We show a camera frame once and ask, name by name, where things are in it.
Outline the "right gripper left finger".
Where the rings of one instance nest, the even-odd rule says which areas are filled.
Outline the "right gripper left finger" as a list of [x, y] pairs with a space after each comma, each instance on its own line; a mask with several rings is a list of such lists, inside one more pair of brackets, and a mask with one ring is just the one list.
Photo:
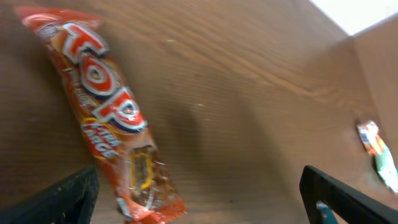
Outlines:
[[99, 189], [95, 168], [84, 168], [3, 210], [1, 223], [89, 223]]

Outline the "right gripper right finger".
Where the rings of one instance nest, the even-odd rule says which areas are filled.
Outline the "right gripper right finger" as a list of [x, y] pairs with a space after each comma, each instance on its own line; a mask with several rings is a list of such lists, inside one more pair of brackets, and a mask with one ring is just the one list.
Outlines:
[[336, 223], [336, 214], [347, 223], [397, 223], [397, 210], [314, 166], [303, 168], [299, 188], [311, 224]]

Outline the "white wet wipes pack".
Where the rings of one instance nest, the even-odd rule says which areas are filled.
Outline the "white wet wipes pack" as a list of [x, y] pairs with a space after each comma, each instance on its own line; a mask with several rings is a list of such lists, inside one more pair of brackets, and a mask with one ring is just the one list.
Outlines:
[[397, 169], [389, 148], [374, 156], [377, 173], [389, 190], [397, 194]]

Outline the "red Top chocolate bar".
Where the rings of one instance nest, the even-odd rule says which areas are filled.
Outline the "red Top chocolate bar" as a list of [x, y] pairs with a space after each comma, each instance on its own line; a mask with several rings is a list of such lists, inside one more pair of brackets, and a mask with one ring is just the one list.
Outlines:
[[167, 223], [186, 211], [135, 96], [97, 29], [69, 9], [19, 6], [16, 14], [46, 47], [91, 154], [128, 223]]

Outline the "orange snack packet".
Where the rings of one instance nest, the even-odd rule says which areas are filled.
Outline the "orange snack packet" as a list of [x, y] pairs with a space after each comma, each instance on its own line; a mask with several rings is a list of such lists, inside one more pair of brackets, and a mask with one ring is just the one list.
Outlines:
[[357, 125], [357, 130], [365, 150], [370, 155], [381, 155], [385, 143], [379, 135], [379, 127], [374, 121], [365, 121]]

